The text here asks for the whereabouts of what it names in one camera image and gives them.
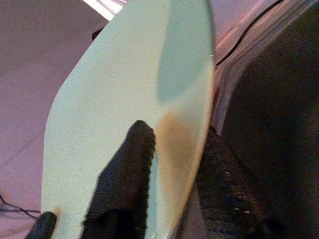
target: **pink floor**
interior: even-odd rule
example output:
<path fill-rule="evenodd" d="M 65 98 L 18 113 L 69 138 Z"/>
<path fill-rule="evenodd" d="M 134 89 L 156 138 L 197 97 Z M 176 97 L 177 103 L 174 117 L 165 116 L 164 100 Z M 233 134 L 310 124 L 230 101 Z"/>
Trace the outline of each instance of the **pink floor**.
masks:
<path fill-rule="evenodd" d="M 244 0 L 242 6 L 250 7 L 239 13 L 232 10 L 236 0 L 215 2 L 218 42 L 257 0 Z M 92 32 L 107 21 L 80 0 L 2 1 L 0 15 L 0 194 L 39 210 L 51 104 L 92 43 Z M 0 239 L 24 238 L 33 222 L 24 214 L 0 212 Z"/>

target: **black wire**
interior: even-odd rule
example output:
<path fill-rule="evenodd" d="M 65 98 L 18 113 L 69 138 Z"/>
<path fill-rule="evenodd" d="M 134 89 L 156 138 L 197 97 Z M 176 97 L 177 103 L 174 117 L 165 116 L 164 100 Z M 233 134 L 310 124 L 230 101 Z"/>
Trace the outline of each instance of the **black wire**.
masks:
<path fill-rule="evenodd" d="M 0 209 L 0 212 L 24 212 L 25 214 L 27 214 L 29 217 L 33 218 L 33 219 L 37 219 L 38 217 L 35 217 L 33 215 L 31 215 L 29 212 L 33 212 L 33 213 L 41 213 L 40 211 L 37 211 L 37 210 L 25 210 L 19 206 L 16 206 L 16 205 L 13 205 L 13 204 L 10 204 L 10 203 L 7 203 L 3 197 L 0 195 L 0 200 L 10 206 L 10 207 L 13 207 L 13 208 L 18 208 L 18 209 L 15 209 L 15 210 L 12 210 L 12 209 Z"/>
<path fill-rule="evenodd" d="M 238 41 L 236 42 L 236 44 L 233 46 L 233 48 L 227 53 L 226 56 L 224 56 L 219 62 L 217 62 L 216 67 L 218 67 L 221 63 L 223 63 L 231 54 L 233 54 L 233 52 L 237 49 L 237 47 L 239 46 L 239 44 L 242 42 L 242 40 L 244 39 L 245 35 L 247 34 L 247 32 L 249 31 L 249 29 L 263 16 L 265 15 L 267 12 L 269 12 L 271 9 L 273 9 L 275 6 L 277 6 L 279 3 L 281 3 L 284 0 L 278 0 L 275 3 L 273 3 L 272 5 L 270 5 L 268 8 L 266 8 L 261 14 L 259 14 L 249 25 L 248 27 L 244 30 L 244 32 L 241 34 L 240 38 L 238 39 Z"/>

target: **black cable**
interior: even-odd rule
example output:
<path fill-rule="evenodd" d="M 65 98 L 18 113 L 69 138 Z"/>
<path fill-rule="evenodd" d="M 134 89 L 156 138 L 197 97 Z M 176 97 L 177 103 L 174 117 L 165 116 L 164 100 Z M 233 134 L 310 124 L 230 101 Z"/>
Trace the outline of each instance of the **black cable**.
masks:
<path fill-rule="evenodd" d="M 31 215 L 29 212 L 32 212 L 32 213 L 41 213 L 40 211 L 37 211 L 37 210 L 25 210 L 19 206 L 16 206 L 16 205 L 13 205 L 13 204 L 10 204 L 10 203 L 7 203 L 3 197 L 0 195 L 0 200 L 10 206 L 10 207 L 13 207 L 13 208 L 18 208 L 18 209 L 15 209 L 15 210 L 12 210 L 12 209 L 0 209 L 0 212 L 24 212 L 25 214 L 27 214 L 29 217 L 33 218 L 33 219 L 37 219 L 38 217 L 35 217 L 33 215 Z"/>
<path fill-rule="evenodd" d="M 244 32 L 241 34 L 240 38 L 238 39 L 238 41 L 236 42 L 236 44 L 233 46 L 233 48 L 227 53 L 226 56 L 224 56 L 219 62 L 217 62 L 216 67 L 218 67 L 221 63 L 223 63 L 231 54 L 233 54 L 233 52 L 237 49 L 237 47 L 239 46 L 239 44 L 242 42 L 242 40 L 244 39 L 245 35 L 247 34 L 247 32 L 249 31 L 249 29 L 263 16 L 265 15 L 267 12 L 269 12 L 271 9 L 273 9 L 275 6 L 277 6 L 279 3 L 283 2 L 284 0 L 278 0 L 275 3 L 273 3 L 272 5 L 270 5 L 268 8 L 266 8 L 261 14 L 259 14 L 249 25 L 248 27 L 244 30 Z"/>

